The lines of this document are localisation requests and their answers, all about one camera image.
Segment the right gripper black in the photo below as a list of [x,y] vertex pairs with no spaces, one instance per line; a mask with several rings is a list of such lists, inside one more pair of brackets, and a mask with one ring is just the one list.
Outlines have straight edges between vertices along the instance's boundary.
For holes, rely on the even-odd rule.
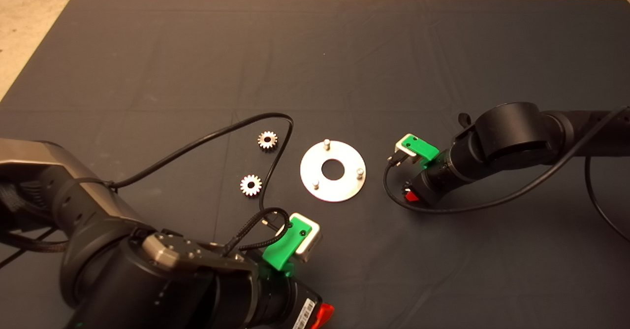
[[472,147],[450,147],[413,179],[413,192],[405,190],[405,201],[435,206],[451,191],[475,181],[475,152]]

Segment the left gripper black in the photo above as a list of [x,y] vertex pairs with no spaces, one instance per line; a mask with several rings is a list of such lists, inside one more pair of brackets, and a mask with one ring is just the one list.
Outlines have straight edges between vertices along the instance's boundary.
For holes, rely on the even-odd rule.
[[256,327],[268,329],[321,329],[335,308],[301,281],[272,271],[258,278]]

